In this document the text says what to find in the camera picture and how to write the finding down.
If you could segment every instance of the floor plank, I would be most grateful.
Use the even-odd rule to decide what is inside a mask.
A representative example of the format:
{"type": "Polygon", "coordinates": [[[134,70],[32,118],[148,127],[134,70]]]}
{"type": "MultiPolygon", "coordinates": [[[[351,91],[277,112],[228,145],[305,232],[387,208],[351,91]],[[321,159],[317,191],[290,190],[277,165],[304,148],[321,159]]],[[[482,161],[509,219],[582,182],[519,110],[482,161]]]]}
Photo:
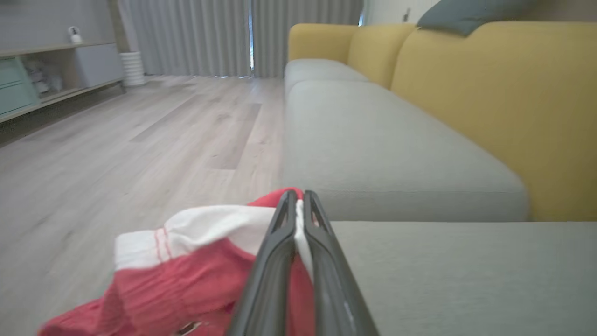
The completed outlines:
{"type": "Polygon", "coordinates": [[[279,187],[283,84],[152,77],[0,148],[0,325],[33,335],[98,297],[114,238],[279,187]]]}

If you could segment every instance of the garment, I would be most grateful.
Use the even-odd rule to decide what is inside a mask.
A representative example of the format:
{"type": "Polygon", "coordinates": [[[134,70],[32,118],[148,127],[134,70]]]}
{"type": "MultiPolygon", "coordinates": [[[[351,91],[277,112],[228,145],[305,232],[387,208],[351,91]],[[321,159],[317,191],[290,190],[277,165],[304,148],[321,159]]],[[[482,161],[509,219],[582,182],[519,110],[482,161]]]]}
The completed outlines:
{"type": "MultiPolygon", "coordinates": [[[[116,271],[106,293],[48,321],[39,335],[166,336],[190,323],[196,325],[190,336],[223,335],[286,190],[248,206],[184,210],[158,230],[120,235],[116,271]]],[[[303,193],[294,190],[302,199],[303,193]]],[[[288,335],[314,335],[313,285],[298,254],[288,302],[288,335]]]]}

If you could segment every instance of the curtain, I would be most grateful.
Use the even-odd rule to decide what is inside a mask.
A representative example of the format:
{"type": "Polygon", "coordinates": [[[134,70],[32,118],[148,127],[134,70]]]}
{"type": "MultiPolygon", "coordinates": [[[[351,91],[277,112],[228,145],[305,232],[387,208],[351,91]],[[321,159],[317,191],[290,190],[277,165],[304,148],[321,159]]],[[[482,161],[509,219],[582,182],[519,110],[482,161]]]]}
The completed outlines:
{"type": "Polygon", "coordinates": [[[247,0],[121,0],[149,75],[250,76],[247,0]]]}
{"type": "Polygon", "coordinates": [[[357,25],[363,0],[251,0],[256,77],[281,77],[288,32],[297,23],[357,25]]]}

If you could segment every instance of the white ribbed pot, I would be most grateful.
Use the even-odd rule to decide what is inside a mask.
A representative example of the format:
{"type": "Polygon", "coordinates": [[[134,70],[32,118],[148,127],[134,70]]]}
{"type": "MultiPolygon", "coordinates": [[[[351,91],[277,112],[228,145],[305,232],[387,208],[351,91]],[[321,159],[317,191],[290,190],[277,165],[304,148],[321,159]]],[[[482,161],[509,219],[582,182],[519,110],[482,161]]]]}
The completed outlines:
{"type": "Polygon", "coordinates": [[[122,67],[124,68],[124,86],[145,85],[145,71],[141,61],[141,53],[120,53],[122,67]]]}

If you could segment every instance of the mint green drawer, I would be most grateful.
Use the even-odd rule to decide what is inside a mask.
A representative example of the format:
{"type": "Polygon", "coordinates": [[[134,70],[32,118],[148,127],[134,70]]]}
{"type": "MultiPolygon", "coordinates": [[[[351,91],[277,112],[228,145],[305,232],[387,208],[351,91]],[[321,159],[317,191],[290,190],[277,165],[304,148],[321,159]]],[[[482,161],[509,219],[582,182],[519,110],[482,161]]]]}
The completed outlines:
{"type": "Polygon", "coordinates": [[[15,84],[0,89],[0,115],[15,112],[20,108],[33,105],[29,92],[23,84],[15,84]]]}
{"type": "Polygon", "coordinates": [[[16,59],[0,60],[0,85],[22,81],[16,59]]]}

